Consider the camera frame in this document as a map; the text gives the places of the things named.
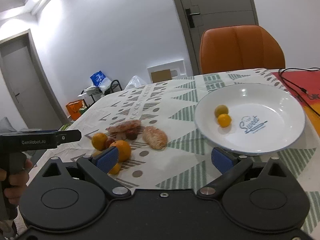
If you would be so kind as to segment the person's left hand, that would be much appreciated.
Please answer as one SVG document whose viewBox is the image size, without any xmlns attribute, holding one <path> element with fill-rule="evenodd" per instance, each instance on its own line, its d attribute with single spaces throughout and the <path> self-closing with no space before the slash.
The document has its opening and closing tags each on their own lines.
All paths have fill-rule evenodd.
<svg viewBox="0 0 320 240">
<path fill-rule="evenodd" d="M 18 205 L 22 194 L 27 188 L 27 182 L 29 180 L 28 170 L 32 168 L 33 163 L 30 159 L 26 159 L 24 169 L 17 173 L 9 176 L 9 183 L 11 187 L 4 189 L 4 196 L 8 199 L 12 205 Z"/>
</svg>

